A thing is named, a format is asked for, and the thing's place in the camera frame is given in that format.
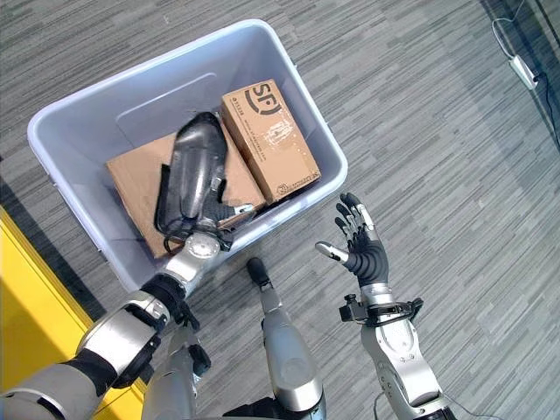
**black cable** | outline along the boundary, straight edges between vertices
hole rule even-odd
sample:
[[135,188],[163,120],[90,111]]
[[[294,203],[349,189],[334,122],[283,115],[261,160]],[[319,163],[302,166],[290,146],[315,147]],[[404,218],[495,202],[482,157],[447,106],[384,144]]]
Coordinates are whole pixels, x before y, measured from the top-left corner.
[[485,417],[485,418],[493,418],[495,420],[504,420],[501,417],[498,416],[492,416],[491,414],[477,414],[477,413],[473,413],[472,411],[469,411],[468,409],[466,409],[465,407],[463,407],[461,404],[459,404],[457,401],[455,401],[455,399],[453,399],[451,396],[449,396],[448,394],[444,394],[444,397],[447,398],[450,401],[453,401],[454,403],[456,403],[461,409],[463,409],[465,412],[467,412],[468,414],[470,414],[473,417]]
[[382,397],[383,394],[385,394],[385,393],[380,392],[379,395],[375,398],[375,401],[374,401],[374,420],[379,420],[379,417],[377,416],[377,401]]
[[557,125],[556,122],[554,121],[554,114],[552,113],[552,106],[550,105],[550,98],[549,98],[549,91],[550,91],[550,86],[549,86],[549,78],[546,75],[545,72],[541,72],[539,73],[536,77],[535,80],[538,81],[540,79],[544,79],[544,83],[545,83],[545,99],[546,99],[546,104],[549,107],[549,118],[550,118],[550,125],[552,125],[552,134],[554,135],[554,141],[556,143],[556,147],[558,148],[558,151],[560,151],[560,140],[558,140],[558,132],[557,132]]

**gray carpet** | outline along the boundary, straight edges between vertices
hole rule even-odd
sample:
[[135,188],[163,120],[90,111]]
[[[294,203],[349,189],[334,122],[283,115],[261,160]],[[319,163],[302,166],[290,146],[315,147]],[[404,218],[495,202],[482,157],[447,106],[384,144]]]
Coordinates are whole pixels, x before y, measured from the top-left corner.
[[[243,18],[264,19],[346,153],[344,188],[376,219],[394,292],[425,301],[417,330],[444,390],[478,412],[558,419],[560,155],[542,99],[492,36],[488,4],[499,3],[4,1],[3,205],[99,317],[124,291],[32,155],[27,123],[77,89]],[[540,3],[557,28],[558,3]],[[542,25],[535,42],[557,62],[534,0],[523,7]],[[335,201],[240,253],[191,297],[213,359],[199,387],[202,415],[270,395],[258,295],[243,269],[260,256],[318,361],[329,417],[373,417],[374,367],[360,328],[340,323],[337,310],[357,284],[312,248],[343,243]],[[394,418],[384,398],[380,418]]]

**power adapter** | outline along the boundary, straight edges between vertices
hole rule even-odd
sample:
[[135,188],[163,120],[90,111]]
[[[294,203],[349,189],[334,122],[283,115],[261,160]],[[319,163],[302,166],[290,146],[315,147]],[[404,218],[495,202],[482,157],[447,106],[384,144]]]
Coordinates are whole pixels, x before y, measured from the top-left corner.
[[528,90],[534,90],[536,88],[538,82],[536,81],[535,75],[519,55],[515,55],[509,61],[509,65],[514,69],[515,74],[519,76]]

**black bracket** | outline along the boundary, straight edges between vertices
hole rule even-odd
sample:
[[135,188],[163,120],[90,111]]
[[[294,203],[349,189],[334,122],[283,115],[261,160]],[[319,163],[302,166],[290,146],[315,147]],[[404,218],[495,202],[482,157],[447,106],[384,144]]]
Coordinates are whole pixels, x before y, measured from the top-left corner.
[[[346,304],[339,308],[340,319],[342,322],[364,322],[367,326],[385,326],[402,319],[414,321],[418,312],[422,308],[424,301],[417,297],[412,302],[395,302],[393,304],[372,304],[365,307],[356,300],[356,295],[344,296]],[[383,315],[397,315],[394,318],[380,321]]]

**sf logo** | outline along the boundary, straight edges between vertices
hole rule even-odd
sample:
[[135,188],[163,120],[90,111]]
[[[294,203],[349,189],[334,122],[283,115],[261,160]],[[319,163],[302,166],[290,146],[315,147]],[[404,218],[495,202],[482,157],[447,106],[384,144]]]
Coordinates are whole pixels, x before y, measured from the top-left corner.
[[277,98],[272,94],[268,83],[247,89],[245,91],[245,99],[247,99],[247,103],[257,114],[263,116],[270,116],[282,108],[282,105],[278,103]]

